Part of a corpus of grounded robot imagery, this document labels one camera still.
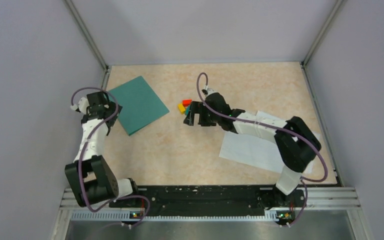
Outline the green file folder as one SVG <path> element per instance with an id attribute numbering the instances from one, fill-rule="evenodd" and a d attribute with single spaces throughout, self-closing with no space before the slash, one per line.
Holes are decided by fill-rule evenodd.
<path id="1" fill-rule="evenodd" d="M 122 107 L 118 121 L 131 136 L 170 111 L 142 76 L 109 91 Z"/>

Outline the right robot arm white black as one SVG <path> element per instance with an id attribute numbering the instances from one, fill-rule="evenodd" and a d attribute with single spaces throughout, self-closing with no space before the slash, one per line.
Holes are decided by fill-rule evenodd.
<path id="1" fill-rule="evenodd" d="M 231 108 L 218 92 L 206 91 L 203 101 L 192 101 L 183 123 L 193 126 L 195 117 L 202 127 L 220 126 L 226 132 L 254 136 L 276 144 L 284 164 L 273 188 L 273 200 L 279 206 L 287 206 L 293 200 L 293 191 L 304 171 L 322 148 L 302 118 L 258 117 L 243 109 Z"/>

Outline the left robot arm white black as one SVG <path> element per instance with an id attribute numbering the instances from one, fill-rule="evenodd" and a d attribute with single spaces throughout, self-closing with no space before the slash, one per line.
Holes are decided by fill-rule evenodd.
<path id="1" fill-rule="evenodd" d="M 89 93 L 71 109 L 83 115 L 82 140 L 72 163 L 64 173 L 74 199 L 80 207 L 108 200 L 121 200 L 129 207 L 140 202 L 140 193 L 132 178 L 118 179 L 106 162 L 104 143 L 115 124 L 122 106 L 110 99 L 105 91 Z"/>

